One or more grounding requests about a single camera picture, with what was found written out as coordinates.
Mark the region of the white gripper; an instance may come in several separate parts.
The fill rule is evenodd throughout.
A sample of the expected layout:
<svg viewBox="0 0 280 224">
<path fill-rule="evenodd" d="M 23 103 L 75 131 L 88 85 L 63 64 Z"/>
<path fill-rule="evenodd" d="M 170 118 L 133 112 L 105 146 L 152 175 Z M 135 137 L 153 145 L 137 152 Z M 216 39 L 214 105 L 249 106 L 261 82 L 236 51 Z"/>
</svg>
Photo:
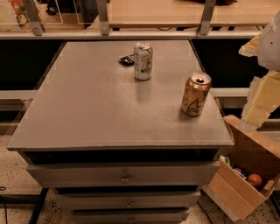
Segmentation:
<svg viewBox="0 0 280 224">
<path fill-rule="evenodd" d="M 260 128 L 280 106 L 280 11 L 268 23 L 262 34 L 254 36 L 239 49 L 246 57 L 257 55 L 258 64 L 267 68 L 262 78 L 251 81 L 247 103 L 241 113 L 241 126 L 245 130 Z"/>
</svg>

